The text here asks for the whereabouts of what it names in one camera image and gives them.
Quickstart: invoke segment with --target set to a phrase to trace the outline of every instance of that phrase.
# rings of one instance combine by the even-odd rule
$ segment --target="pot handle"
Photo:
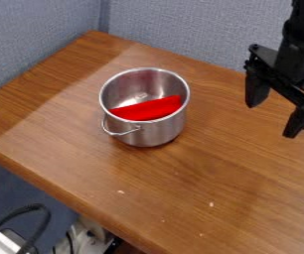
[[[106,115],[105,115],[105,118],[103,118],[103,120],[102,120],[102,128],[103,128],[103,131],[105,131],[110,136],[113,136],[113,137],[125,136],[125,135],[127,135],[127,134],[130,134],[130,133],[134,133],[134,132],[142,130],[141,125],[135,125],[135,129],[134,129],[134,130],[130,130],[130,131],[126,131],[126,132],[117,133],[117,132],[109,131],[107,128],[106,128]]]

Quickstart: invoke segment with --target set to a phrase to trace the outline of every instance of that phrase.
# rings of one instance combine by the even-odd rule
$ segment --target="red object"
[[[113,108],[110,112],[131,121],[150,121],[173,114],[181,107],[181,96],[173,95],[126,107]]]

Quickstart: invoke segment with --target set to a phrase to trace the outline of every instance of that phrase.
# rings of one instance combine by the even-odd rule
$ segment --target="gray wall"
[[[90,29],[100,0],[0,0],[0,86]]]
[[[238,70],[252,43],[279,48],[292,11],[292,0],[105,1],[111,34]]]

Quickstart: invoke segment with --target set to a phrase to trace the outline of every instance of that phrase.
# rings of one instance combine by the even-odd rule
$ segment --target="wooden tabletop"
[[[182,135],[149,149],[100,129],[102,85],[138,66],[175,71],[193,91]],[[147,253],[301,254],[292,109],[276,93],[248,109],[242,73],[90,32],[0,89],[0,164]]]

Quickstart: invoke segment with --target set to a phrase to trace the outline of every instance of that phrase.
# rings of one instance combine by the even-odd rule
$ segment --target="metal pot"
[[[133,105],[170,95],[181,95],[182,107],[171,115],[153,121],[130,121],[117,117],[109,109]],[[173,141],[186,122],[190,88],[174,73],[155,67],[130,69],[105,84],[99,102],[105,111],[102,128],[123,143],[137,147],[154,147]]]

